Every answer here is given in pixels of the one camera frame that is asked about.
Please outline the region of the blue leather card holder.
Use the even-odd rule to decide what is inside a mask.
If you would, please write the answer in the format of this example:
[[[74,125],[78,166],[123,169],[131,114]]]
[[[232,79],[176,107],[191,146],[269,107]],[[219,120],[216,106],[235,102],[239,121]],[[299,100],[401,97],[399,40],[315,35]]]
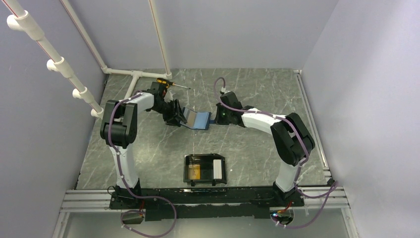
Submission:
[[[211,112],[196,112],[197,117],[195,120],[194,128],[189,128],[193,130],[208,130],[209,120],[211,118]]]

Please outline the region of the black plastic card tray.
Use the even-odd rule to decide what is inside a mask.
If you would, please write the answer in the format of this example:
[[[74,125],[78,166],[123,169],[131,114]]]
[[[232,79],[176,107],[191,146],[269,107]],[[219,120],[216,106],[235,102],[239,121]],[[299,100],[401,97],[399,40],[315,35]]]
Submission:
[[[213,160],[222,160],[222,179],[213,179]],[[187,167],[189,164],[199,164],[201,167],[201,179],[200,180],[189,180],[187,179]],[[195,186],[199,183],[211,184],[216,186],[217,184],[227,184],[226,174],[226,159],[224,156],[217,153],[209,154],[188,154],[184,156],[184,171],[183,171],[183,182],[190,186]]]

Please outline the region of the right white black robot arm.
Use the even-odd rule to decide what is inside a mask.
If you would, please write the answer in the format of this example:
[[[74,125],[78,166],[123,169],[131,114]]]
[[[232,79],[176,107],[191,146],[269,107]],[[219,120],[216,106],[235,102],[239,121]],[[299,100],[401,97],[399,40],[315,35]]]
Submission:
[[[284,206],[295,192],[301,162],[309,157],[315,142],[307,127],[296,113],[273,115],[252,106],[243,107],[232,91],[216,93],[219,99],[214,119],[216,124],[234,124],[257,129],[273,137],[280,157],[279,174],[273,184],[273,200]]]

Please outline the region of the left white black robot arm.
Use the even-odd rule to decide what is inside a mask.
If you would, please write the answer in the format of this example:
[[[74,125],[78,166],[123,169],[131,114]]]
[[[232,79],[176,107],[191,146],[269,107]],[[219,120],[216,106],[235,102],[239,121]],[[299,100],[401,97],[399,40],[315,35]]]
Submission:
[[[167,95],[172,85],[173,82],[158,78],[149,89],[137,91],[120,101],[109,100],[105,105],[100,136],[114,158],[117,172],[115,190],[117,193],[124,192],[122,200],[129,208],[138,207],[143,199],[132,148],[137,137],[139,113],[155,111],[169,126],[180,127],[187,121],[179,101]]]

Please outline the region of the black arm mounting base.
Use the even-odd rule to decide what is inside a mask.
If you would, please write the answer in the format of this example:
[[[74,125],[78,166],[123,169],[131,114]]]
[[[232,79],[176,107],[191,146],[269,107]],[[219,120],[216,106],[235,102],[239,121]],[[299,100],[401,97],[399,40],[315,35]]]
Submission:
[[[111,210],[142,210],[146,221],[187,218],[254,217],[265,219],[275,208],[303,207],[297,192],[282,198],[273,186],[142,188],[138,198],[111,193]]]

